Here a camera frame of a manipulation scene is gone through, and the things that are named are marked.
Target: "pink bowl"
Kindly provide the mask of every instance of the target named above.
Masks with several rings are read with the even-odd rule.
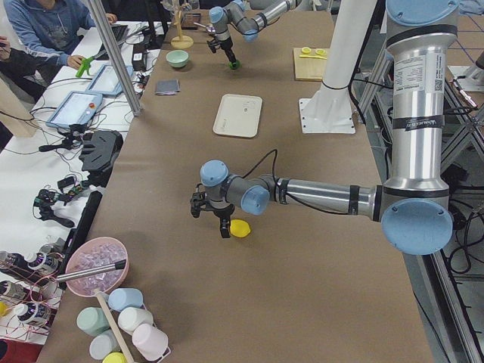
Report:
[[[67,281],[67,287],[73,293],[82,297],[94,296],[97,290],[110,293],[121,285],[128,274],[128,251],[121,242],[111,237],[98,237],[87,241],[70,257],[66,267],[67,274],[98,267],[99,265],[107,265],[121,259],[126,259],[126,267],[123,270],[70,280]]]

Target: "green bowl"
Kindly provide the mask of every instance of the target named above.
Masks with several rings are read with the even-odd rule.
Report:
[[[188,53],[186,51],[171,51],[166,55],[166,61],[173,68],[182,68],[188,63]]]

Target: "bowl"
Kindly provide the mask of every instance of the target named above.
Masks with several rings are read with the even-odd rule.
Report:
[[[188,63],[188,53],[182,50],[171,51],[166,55],[166,61],[173,68],[182,68]]]
[[[116,238],[98,237],[89,240],[73,253],[66,266],[66,273],[84,270],[87,268],[107,265],[126,259],[123,270],[115,270],[103,274],[78,278],[66,281],[67,287],[77,296],[91,297],[97,290],[110,293],[116,289],[126,278],[129,270],[128,251]]]

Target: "gray robot arm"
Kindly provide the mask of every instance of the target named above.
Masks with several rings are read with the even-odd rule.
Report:
[[[245,16],[245,6],[242,0],[234,0],[223,8],[215,6],[209,11],[210,22],[216,30],[214,40],[207,42],[211,51],[216,53],[216,49],[221,48],[227,55],[229,67],[233,70],[237,69],[240,62],[232,51],[233,42],[228,25],[232,24],[239,33],[244,35],[247,42],[252,42],[262,29],[282,14],[294,9],[300,1],[278,0],[252,18]]]
[[[448,243],[452,220],[447,211],[448,185],[440,178],[440,157],[445,53],[456,39],[458,2],[389,0],[387,12],[386,48],[394,58],[390,178],[372,188],[274,175],[246,180],[212,160],[200,171],[205,192],[199,192],[197,199],[205,203],[198,204],[202,210],[208,206],[206,210],[229,211],[231,206],[233,212],[239,206],[259,215],[270,200],[297,202],[381,222],[386,238],[404,253],[430,254]],[[194,216],[195,205],[192,203]],[[228,219],[227,213],[224,217],[227,227],[230,214]]]

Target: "white desk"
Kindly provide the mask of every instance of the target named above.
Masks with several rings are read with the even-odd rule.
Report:
[[[143,23],[135,22],[120,23],[129,25],[129,33],[144,25]],[[157,31],[162,32],[163,29],[158,27]],[[121,53],[125,64],[131,64],[131,44],[140,41],[139,36],[133,36],[127,39],[126,44],[123,45]],[[84,39],[76,48],[74,54],[90,57],[97,54],[100,47],[101,40],[98,31],[92,28],[85,34]],[[148,71],[144,74],[150,72],[149,68],[154,64],[159,53],[159,50],[148,53]],[[107,62],[107,60],[94,60],[90,73],[94,75],[101,65]],[[75,75],[76,71],[74,69],[63,67],[59,74],[56,75],[53,84],[48,87],[43,97],[35,105],[34,109],[40,107],[57,107],[69,92],[77,90],[84,91],[89,81],[87,79],[72,79],[75,78]],[[86,73],[83,77],[91,78]],[[62,79],[71,80],[56,82]],[[106,106],[113,101],[116,101],[116,103]],[[122,135],[126,135],[133,115],[130,112],[124,94],[121,94],[117,98],[104,98],[100,109],[105,106],[106,108],[101,111],[105,116],[95,116],[93,126],[97,124],[99,129],[115,129],[120,131]],[[52,112],[54,110],[39,110],[34,113],[34,116],[38,120],[46,121]],[[60,154],[70,160],[70,165],[67,165],[54,151],[45,153],[36,152],[39,146],[55,142],[57,140],[56,135],[58,135],[56,129],[47,127],[42,122],[39,122],[39,126],[48,132],[48,134],[38,130],[32,138],[13,137],[6,146],[6,149],[18,153],[34,154],[19,155],[6,150],[0,153],[0,180],[2,181],[0,183],[0,200],[2,201],[0,208],[0,230],[2,231],[0,250],[20,253],[22,255],[36,252],[43,244],[55,242],[59,237],[65,239],[69,234],[69,228],[54,221],[44,222],[34,219],[33,201],[39,190],[46,185],[57,189],[57,181],[73,172],[78,175],[78,178],[80,178],[80,175],[87,176],[87,173],[81,172],[82,163],[78,159],[81,149],[59,149]],[[77,225],[87,198],[88,192],[85,191],[67,204],[67,206],[63,206],[61,202],[57,202],[53,206],[54,213],[56,216],[71,219]],[[0,273],[0,280],[5,279],[11,280],[8,276]],[[0,319],[0,325],[5,324],[5,319]],[[4,332],[2,327],[0,327],[0,336],[4,335]],[[34,339],[36,342],[42,342],[45,339],[44,337],[37,338],[39,339]]]

